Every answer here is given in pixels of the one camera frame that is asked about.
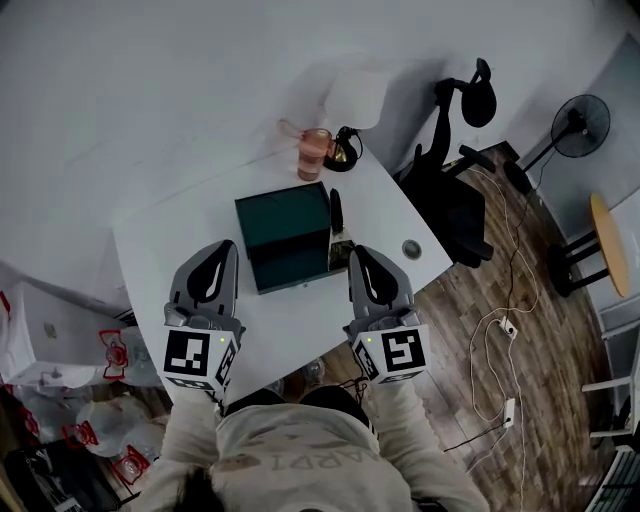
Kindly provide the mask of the white cardboard box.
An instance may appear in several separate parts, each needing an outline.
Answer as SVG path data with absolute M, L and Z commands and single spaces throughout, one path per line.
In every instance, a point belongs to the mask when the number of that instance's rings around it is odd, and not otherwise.
M 107 365 L 100 333 L 125 327 L 20 282 L 0 291 L 0 378 L 29 387 L 97 384 Z

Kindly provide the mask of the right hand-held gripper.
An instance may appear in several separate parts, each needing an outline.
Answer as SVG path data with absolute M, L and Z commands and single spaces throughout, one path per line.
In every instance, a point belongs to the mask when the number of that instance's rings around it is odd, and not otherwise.
M 382 253 L 356 245 L 349 257 L 348 277 L 354 316 L 360 319 L 344 331 L 367 379 L 389 384 L 425 371 L 430 361 L 429 328 L 417 309 L 408 307 L 413 304 L 413 291 L 406 273 Z M 385 310 L 393 311 L 370 316 Z

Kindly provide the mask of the person's grey shoe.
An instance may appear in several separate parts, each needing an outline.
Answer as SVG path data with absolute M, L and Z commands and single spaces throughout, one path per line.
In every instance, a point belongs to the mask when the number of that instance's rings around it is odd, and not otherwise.
M 304 385 L 308 389 L 323 386 L 325 383 L 325 365 L 321 358 L 316 358 L 299 369 L 304 381 Z

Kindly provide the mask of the pink translucent cup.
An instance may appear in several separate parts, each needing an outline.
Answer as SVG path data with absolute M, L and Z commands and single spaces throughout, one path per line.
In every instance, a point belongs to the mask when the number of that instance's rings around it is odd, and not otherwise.
M 280 119 L 278 127 L 284 135 L 297 140 L 298 177 L 304 181 L 315 181 L 320 175 L 332 143 L 331 132 L 324 128 L 302 130 L 287 119 Z

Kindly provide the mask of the white metal rack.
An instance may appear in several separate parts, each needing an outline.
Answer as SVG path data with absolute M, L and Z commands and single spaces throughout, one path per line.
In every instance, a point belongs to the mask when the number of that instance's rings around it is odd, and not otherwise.
M 611 378 L 582 392 L 607 394 L 609 406 L 589 438 L 615 453 L 584 512 L 640 512 L 640 295 L 601 310 L 599 318 Z

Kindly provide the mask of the person's right forearm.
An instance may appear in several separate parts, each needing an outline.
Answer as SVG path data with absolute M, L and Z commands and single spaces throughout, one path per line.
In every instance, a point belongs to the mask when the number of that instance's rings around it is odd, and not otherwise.
M 489 512 L 472 478 L 439 447 L 412 381 L 375 384 L 371 400 L 381 455 L 408 484 L 416 512 Z

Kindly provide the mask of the black office chair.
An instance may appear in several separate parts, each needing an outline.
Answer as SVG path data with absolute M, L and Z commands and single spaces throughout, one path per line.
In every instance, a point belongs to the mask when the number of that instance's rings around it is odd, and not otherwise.
M 453 94 L 458 90 L 465 122 L 475 128 L 486 126 L 497 110 L 490 80 L 489 65 L 479 58 L 470 81 L 447 78 L 436 83 L 438 116 L 431 146 L 424 152 L 418 144 L 411 165 L 395 178 L 452 262 L 469 268 L 477 268 L 482 262 L 491 260 L 494 248 L 484 239 L 484 195 L 461 181 L 458 175 L 473 165 L 491 173 L 496 168 L 489 158 L 462 145 L 459 149 L 462 159 L 451 169 L 443 169 L 451 144 L 449 111 Z

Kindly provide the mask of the person's beige sweatshirt torso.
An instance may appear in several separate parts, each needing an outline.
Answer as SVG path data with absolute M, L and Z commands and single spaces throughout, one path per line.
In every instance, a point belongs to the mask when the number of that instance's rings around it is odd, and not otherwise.
M 214 490 L 231 512 L 415 512 L 408 484 L 352 416 L 250 406 L 217 431 Z

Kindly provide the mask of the dark green box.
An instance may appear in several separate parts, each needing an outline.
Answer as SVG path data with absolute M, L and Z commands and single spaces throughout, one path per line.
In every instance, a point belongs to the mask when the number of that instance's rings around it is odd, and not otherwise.
M 237 199 L 235 208 L 260 295 L 347 269 L 345 255 L 331 259 L 331 206 L 323 183 Z

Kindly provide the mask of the person's left forearm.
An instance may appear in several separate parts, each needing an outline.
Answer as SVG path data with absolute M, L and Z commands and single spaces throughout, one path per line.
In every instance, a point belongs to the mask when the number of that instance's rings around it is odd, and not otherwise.
M 143 478 L 132 512 L 225 512 L 210 475 L 219 458 L 216 413 L 208 396 L 174 400 L 160 456 Z

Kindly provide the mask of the pile of red-labelled plastic bags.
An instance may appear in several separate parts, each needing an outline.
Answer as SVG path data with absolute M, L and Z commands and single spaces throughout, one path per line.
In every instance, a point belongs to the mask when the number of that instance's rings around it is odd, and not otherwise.
M 132 485 L 158 457 L 164 429 L 138 398 L 119 394 L 100 399 L 94 391 L 119 384 L 159 388 L 162 383 L 136 327 L 102 331 L 107 365 L 103 380 L 80 388 L 6 384 L 22 405 L 27 429 L 39 440 L 63 440 L 111 460 L 116 476 Z

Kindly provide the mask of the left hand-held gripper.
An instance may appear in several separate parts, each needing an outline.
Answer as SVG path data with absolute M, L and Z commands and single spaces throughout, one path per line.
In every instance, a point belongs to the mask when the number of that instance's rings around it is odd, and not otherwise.
M 196 252 L 175 272 L 164 307 L 163 375 L 173 385 L 223 393 L 245 327 L 234 318 L 238 251 L 229 239 Z

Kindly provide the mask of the person's black trousers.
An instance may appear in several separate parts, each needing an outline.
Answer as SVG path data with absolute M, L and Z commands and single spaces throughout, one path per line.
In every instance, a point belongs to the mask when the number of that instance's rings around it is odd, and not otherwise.
M 229 406 L 224 407 L 223 417 L 243 410 L 249 406 L 289 405 L 276 391 L 263 388 L 247 397 L 244 397 Z M 370 420 L 357 400 L 340 386 L 323 386 L 307 393 L 299 402 L 299 405 L 313 406 L 324 409 L 340 411 L 359 420 L 366 427 L 370 426 Z

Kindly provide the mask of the black and silver binder clip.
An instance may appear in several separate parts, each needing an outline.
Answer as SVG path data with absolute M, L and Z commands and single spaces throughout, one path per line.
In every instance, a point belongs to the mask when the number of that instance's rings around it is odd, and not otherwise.
M 336 273 L 348 267 L 350 253 L 355 243 L 346 230 L 341 197 L 335 188 L 330 191 L 330 227 L 328 270 Z

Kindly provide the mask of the white shade desk lamp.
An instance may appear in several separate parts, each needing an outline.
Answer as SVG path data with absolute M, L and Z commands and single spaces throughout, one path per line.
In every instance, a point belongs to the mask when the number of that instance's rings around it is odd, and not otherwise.
M 375 70 L 354 68 L 336 74 L 324 102 L 333 133 L 325 168 L 345 173 L 355 167 L 364 152 L 360 132 L 378 124 L 387 87 L 387 75 Z

